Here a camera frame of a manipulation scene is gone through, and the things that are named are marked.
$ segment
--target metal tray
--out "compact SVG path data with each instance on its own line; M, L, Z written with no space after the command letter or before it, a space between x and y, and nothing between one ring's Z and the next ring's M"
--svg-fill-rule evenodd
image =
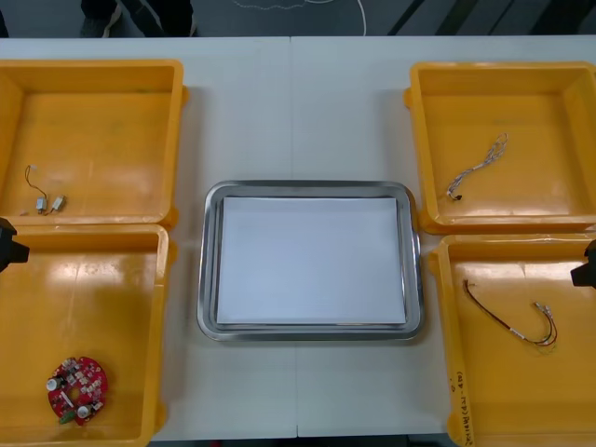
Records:
M220 256L226 197L263 198L395 198L405 323L222 324L217 321ZM264 340L397 340L416 336L424 320L420 249L412 194L399 183L327 181L223 182L211 188L205 202L197 320L218 341Z

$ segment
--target capacitor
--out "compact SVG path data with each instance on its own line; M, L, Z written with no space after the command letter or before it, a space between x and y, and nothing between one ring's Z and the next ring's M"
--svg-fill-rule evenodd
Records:
M64 385L66 385L64 378L57 375L46 382L46 390L54 391L55 389L62 388Z
M91 405L83 405L76 409L76 415L81 419L87 419L93 413L93 407Z

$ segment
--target yellow tray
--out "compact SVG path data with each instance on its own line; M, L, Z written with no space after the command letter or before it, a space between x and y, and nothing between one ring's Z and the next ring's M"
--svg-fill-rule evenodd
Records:
M0 275L0 445L146 445L164 419L168 233L134 224L17 230L31 254ZM60 426L45 382L80 356L106 370L108 400L85 427Z
M177 61L0 61L0 215L14 225L174 225L185 96ZM37 215L28 165L49 207L67 197L63 211Z
M417 63L411 109L429 233L575 231L596 224L594 67L573 63ZM484 160L502 132L503 156Z
M596 445L596 290L570 271L596 235L448 236L430 255L440 292L451 388L448 432L461 446ZM528 337L545 334L531 306L549 305L559 331L539 351L486 315L474 295Z

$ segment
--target white table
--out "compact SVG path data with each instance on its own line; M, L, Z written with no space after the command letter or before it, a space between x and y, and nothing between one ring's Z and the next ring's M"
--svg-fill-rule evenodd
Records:
M449 414L437 291L410 343L219 344L196 325L203 197L221 180L404 183L420 203L401 93L416 61L592 61L596 37L8 40L2 59L175 58L183 115L156 440L432 433ZM436 237L423 237L423 253Z

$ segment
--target white sheet of paper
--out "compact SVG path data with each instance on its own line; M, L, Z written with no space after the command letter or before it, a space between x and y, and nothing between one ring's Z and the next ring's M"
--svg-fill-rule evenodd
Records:
M395 199L223 203L219 323L405 322Z

